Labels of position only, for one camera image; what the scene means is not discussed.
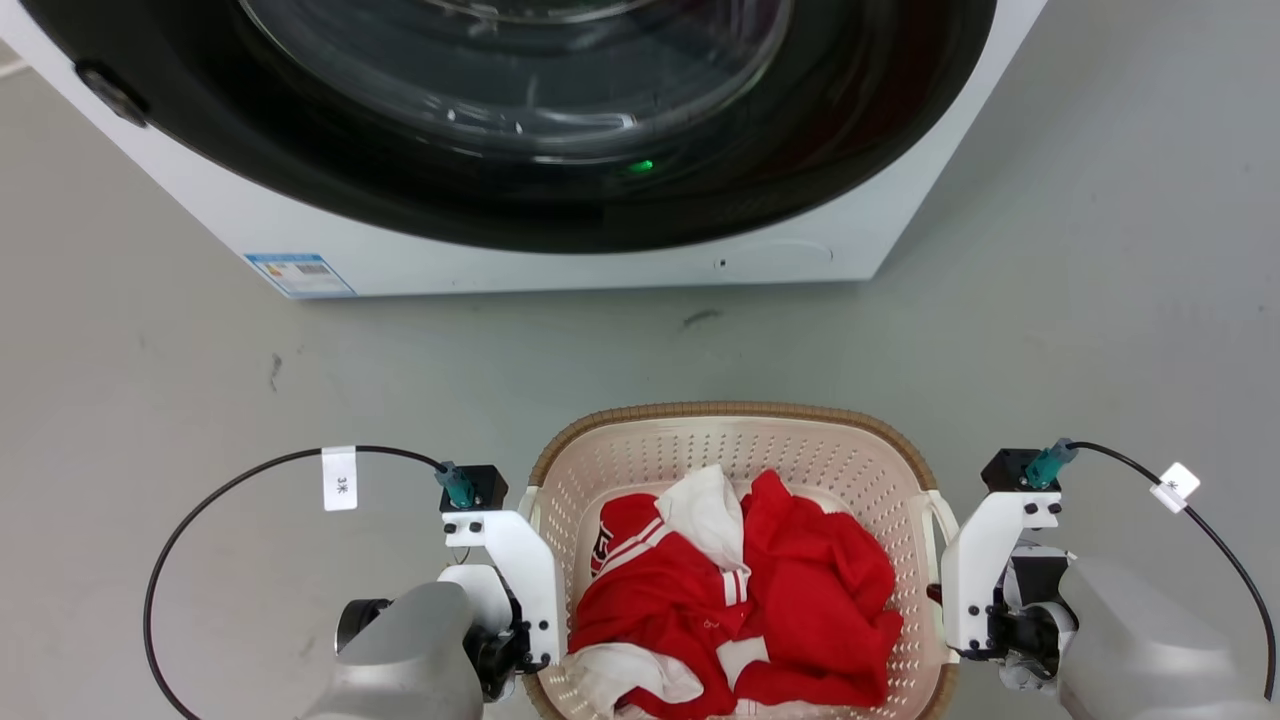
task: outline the gray floor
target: gray floor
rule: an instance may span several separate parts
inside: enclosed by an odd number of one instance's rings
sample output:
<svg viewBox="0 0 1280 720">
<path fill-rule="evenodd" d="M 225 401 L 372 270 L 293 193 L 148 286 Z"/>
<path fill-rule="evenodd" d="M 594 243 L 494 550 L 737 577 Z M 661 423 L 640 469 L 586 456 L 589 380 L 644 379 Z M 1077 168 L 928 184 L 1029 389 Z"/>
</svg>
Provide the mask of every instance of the gray floor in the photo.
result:
<svg viewBox="0 0 1280 720">
<path fill-rule="evenodd" d="M 1068 434 L 1181 460 L 1280 605 L 1277 28 L 1274 0 L 1056 0 L 858 287 L 291 302 L 40 78 L 6 81 L 0 714 L 173 717 L 142 657 L 146 573 L 183 512 L 260 460 L 378 442 L 518 482 L 577 416 L 664 400 L 872 413 L 960 514 L 1001 446 Z M 358 511 L 324 514 L 317 469 L 287 468 L 175 551 L 160 652 L 205 717 L 300 712 L 340 603 L 444 562 L 431 479 L 362 468 Z M 1194 527 L 1102 460 L 1070 469 L 1068 501 L 1044 539 L 1142 568 L 1261 684 L 1258 620 Z M 966 667 L 951 717 L 1060 712 Z"/>
</svg>

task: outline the beige plastic basket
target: beige plastic basket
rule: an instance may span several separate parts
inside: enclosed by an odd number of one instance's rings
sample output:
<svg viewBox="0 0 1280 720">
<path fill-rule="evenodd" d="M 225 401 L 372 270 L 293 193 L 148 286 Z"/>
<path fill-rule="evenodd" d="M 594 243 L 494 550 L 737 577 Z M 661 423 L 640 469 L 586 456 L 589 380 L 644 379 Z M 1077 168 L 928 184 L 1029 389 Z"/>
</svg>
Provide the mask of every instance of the beige plastic basket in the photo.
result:
<svg viewBox="0 0 1280 720">
<path fill-rule="evenodd" d="M 590 583 L 600 506 L 632 492 L 660 493 L 689 470 L 719 462 L 741 489 L 774 468 L 797 496 L 852 512 L 888 552 L 897 573 L 890 606 L 902 637 L 890 660 L 888 701 L 872 708 L 744 701 L 732 717 L 936 720 L 946 711 L 956 657 L 943 643 L 942 615 L 925 596 L 937 582 L 933 519 L 946 538 L 955 519 L 933 475 L 892 428 L 856 413 L 759 402 L 689 402 L 608 410 L 570 425 L 530 477 L 526 511 L 561 562 L 570 633 Z M 558 666 L 526 676 L 547 720 L 600 717 Z"/>
</svg>

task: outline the cable tag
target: cable tag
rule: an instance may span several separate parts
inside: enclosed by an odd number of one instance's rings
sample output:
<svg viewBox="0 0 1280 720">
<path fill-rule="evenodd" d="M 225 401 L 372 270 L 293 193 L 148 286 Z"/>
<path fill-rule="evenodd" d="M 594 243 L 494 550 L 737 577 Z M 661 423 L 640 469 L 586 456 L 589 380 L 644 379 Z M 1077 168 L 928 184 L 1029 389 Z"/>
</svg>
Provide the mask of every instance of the cable tag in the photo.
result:
<svg viewBox="0 0 1280 720">
<path fill-rule="evenodd" d="M 1151 495 L 1162 502 L 1170 512 L 1181 512 L 1187 509 L 1187 498 L 1199 487 L 1199 478 L 1192 474 L 1181 462 L 1174 462 L 1171 468 L 1160 475 L 1160 484 L 1152 486 Z"/>
<path fill-rule="evenodd" d="M 324 509 L 356 509 L 356 446 L 326 447 L 320 452 L 324 466 Z"/>
</svg>

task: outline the black cable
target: black cable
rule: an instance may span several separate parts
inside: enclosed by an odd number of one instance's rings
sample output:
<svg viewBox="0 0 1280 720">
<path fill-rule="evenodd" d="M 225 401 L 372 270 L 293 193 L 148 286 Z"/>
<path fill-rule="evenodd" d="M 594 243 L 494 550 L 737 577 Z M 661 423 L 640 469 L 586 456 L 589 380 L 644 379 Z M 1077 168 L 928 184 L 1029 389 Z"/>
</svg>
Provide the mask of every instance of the black cable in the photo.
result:
<svg viewBox="0 0 1280 720">
<path fill-rule="evenodd" d="M 1133 468 L 1144 478 L 1151 480 L 1152 484 L 1157 486 L 1160 484 L 1158 475 L 1156 475 L 1147 468 L 1142 466 L 1135 460 L 1120 452 L 1116 452 L 1110 447 L 1097 445 L 1093 442 L 1071 442 L 1066 445 L 1066 448 L 1092 450 L 1094 452 L 1101 452 L 1102 455 L 1114 457 L 1124 462 L 1125 465 Z M 1192 521 L 1199 525 L 1199 529 L 1204 530 L 1204 534 L 1208 536 L 1208 539 L 1213 541 L 1213 544 L 1216 544 L 1217 548 L 1222 551 L 1222 555 L 1226 556 L 1226 560 L 1231 564 L 1231 568 L 1235 568 L 1235 571 L 1239 573 L 1240 579 L 1244 580 L 1244 587 L 1249 589 L 1249 594 L 1253 597 L 1253 603 L 1258 606 L 1258 614 L 1262 615 L 1262 628 L 1267 635 L 1267 679 L 1266 679 L 1266 685 L 1263 687 L 1262 696 L 1267 698 L 1267 701 L 1270 702 L 1271 694 L 1272 692 L 1275 692 L 1275 685 L 1276 685 L 1276 630 L 1275 626 L 1271 624 L 1271 612 L 1267 610 L 1267 603 L 1266 601 L 1262 600 L 1262 593 L 1258 591 L 1258 585 L 1253 583 L 1253 578 L 1249 577 L 1249 571 L 1244 569 L 1244 565 L 1240 564 L 1240 560 L 1235 556 L 1234 552 L 1231 552 L 1231 548 L 1226 546 L 1226 542 L 1221 537 L 1219 537 L 1216 532 L 1213 532 L 1213 528 L 1211 528 L 1210 524 L 1206 523 L 1203 518 L 1199 516 L 1199 512 L 1197 512 L 1194 507 L 1187 507 L 1185 510 L 1183 510 L 1183 512 L 1185 512 L 1187 516 L 1192 519 Z"/>
<path fill-rule="evenodd" d="M 178 696 L 174 694 L 173 688 L 170 688 L 169 683 L 164 679 L 164 673 L 160 671 L 160 662 L 156 660 L 156 648 L 151 633 L 151 610 L 156 600 L 156 583 L 160 580 L 160 570 L 164 569 L 165 560 L 169 559 L 169 552 L 173 550 L 173 546 L 178 542 L 178 538 L 182 537 L 182 533 L 187 529 L 188 525 L 191 525 L 191 523 L 196 519 L 196 516 L 204 512 L 206 507 L 212 505 L 215 500 L 227 495 L 229 489 L 252 478 L 253 475 L 270 470 L 271 468 L 275 468 L 278 465 L 284 465 L 285 462 L 292 462 L 294 460 L 301 460 L 303 457 L 312 457 L 320 455 L 321 452 L 324 451 L 319 447 L 311 450 L 300 450 L 298 452 L 291 452 L 288 455 L 282 455 L 274 460 L 268 460 L 266 462 L 262 462 L 257 468 L 253 468 L 252 470 L 247 470 L 237 475 L 225 486 L 210 493 L 209 497 L 200 501 L 200 505 L 192 509 L 192 511 L 188 512 L 187 516 L 182 519 L 182 523 L 178 523 L 178 527 L 174 528 L 173 533 L 169 536 L 169 541 L 164 543 L 164 548 L 160 551 L 160 557 L 156 559 L 155 568 L 151 569 L 151 579 L 147 580 L 147 593 L 142 601 L 142 646 L 147 653 L 147 665 L 151 667 L 151 676 L 155 679 L 156 685 L 160 687 L 160 692 L 164 693 L 164 697 L 165 700 L 169 701 L 169 705 L 172 705 L 173 708 L 177 710 L 178 714 L 186 717 L 187 720 L 200 720 L 200 716 L 192 712 L 186 705 L 182 703 L 180 700 L 178 700 Z M 380 445 L 357 445 L 356 452 L 396 455 L 399 457 L 407 457 L 410 460 L 417 460 L 419 462 L 425 462 L 442 473 L 448 471 L 444 465 L 440 465 L 439 462 L 431 460 L 425 455 L 419 455 L 417 452 L 411 452 L 408 450 L 399 450 L 397 447 L 383 447 Z"/>
</svg>

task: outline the black washing machine door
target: black washing machine door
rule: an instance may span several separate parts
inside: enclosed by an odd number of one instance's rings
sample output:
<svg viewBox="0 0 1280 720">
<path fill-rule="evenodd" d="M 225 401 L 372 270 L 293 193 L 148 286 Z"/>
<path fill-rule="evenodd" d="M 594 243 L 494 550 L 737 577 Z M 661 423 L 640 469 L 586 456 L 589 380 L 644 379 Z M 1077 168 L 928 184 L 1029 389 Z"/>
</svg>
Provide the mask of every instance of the black washing machine door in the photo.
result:
<svg viewBox="0 0 1280 720">
<path fill-rule="evenodd" d="M 284 195 L 461 245 L 630 252 L 883 169 L 968 81 L 996 0 L 23 3 L 82 76 Z"/>
</svg>

